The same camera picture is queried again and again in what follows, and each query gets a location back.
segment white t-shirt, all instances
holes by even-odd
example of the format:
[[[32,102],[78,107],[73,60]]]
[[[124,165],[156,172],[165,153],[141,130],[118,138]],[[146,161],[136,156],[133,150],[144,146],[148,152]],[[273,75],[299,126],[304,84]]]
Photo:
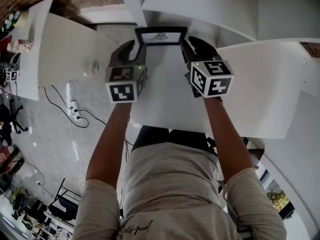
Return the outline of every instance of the white t-shirt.
[[[73,240],[214,239],[243,235],[220,207],[217,158],[173,143],[134,150],[127,161],[122,191],[88,180],[80,201]],[[285,240],[286,229],[254,169],[240,171],[226,185],[227,202],[240,225],[256,240]]]

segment power strip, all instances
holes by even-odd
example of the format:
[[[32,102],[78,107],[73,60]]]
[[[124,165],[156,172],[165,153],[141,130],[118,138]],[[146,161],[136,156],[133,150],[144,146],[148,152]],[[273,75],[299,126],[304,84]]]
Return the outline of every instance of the power strip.
[[[73,121],[79,121],[80,119],[77,119],[77,118],[81,117],[81,115],[79,111],[75,112],[75,110],[78,110],[76,101],[72,101],[69,104],[72,107],[70,119]]]

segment concrete floor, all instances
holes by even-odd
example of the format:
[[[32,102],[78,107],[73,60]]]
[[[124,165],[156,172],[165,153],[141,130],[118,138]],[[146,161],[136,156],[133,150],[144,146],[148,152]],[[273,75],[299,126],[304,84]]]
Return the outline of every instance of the concrete floor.
[[[114,105],[108,101],[108,94],[105,87],[104,76],[105,67],[109,64],[111,53],[126,41],[135,39],[135,27],[125,25],[103,25],[98,26],[96,55],[99,59],[99,73],[92,77],[84,77],[82,79],[73,79],[73,85],[66,81],[65,83],[56,85],[64,100],[68,103],[73,94],[79,109],[89,110],[97,118],[107,122]],[[135,56],[135,46],[131,57]],[[52,86],[46,88],[49,99],[60,106],[67,112],[66,106],[63,104],[58,93]],[[9,105],[9,97],[4,95],[5,104]],[[37,167],[34,168],[29,164],[23,165],[18,172],[15,180],[21,181],[23,185],[31,192],[32,195],[44,200],[46,204],[50,204],[52,197],[56,195],[62,180],[65,178],[65,186],[72,191],[81,194],[83,184],[76,180],[81,176],[80,180],[85,182],[87,167],[95,146],[104,129],[104,125],[94,119],[86,112],[81,113],[82,117],[86,117],[89,121],[87,128],[79,128],[71,124],[72,133],[78,148],[73,143],[73,137],[70,131],[70,123],[67,117],[55,106],[50,104],[45,96],[44,89],[40,90],[40,99],[38,101],[21,98],[21,104],[24,109],[19,113],[18,119],[28,127],[28,132],[22,134],[12,134],[13,143],[18,145],[22,151],[24,159],[30,164]],[[82,119],[76,122],[85,126],[86,121]],[[129,123],[126,138],[129,142],[134,143],[140,131],[140,125]],[[45,178],[44,187],[50,194],[37,185],[37,181],[41,184]],[[118,193],[121,193],[121,182],[119,179]]]

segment person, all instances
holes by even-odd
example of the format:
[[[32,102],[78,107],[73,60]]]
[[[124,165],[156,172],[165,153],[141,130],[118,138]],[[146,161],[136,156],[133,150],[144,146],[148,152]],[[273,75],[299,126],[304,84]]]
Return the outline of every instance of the person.
[[[201,148],[204,133],[143,126],[125,165],[123,219],[116,188],[131,104],[115,106],[89,162],[74,240],[286,239],[223,103],[204,104],[218,158]],[[218,162],[229,213],[218,197]]]

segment desk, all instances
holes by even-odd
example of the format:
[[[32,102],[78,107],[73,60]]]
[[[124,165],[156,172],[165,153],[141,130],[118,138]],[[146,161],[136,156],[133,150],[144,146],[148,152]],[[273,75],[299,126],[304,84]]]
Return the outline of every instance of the desk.
[[[83,77],[94,61],[96,31],[49,13],[53,0],[44,0],[29,9],[26,23],[9,35],[31,39],[31,52],[22,53],[17,77],[17,95],[38,100],[39,88]],[[15,83],[11,91],[16,95]]]
[[[240,136],[284,139],[300,93],[303,60],[289,42],[218,51],[234,71],[223,104]],[[147,47],[148,80],[132,105],[132,123],[211,134],[202,98],[194,98],[179,46]]]

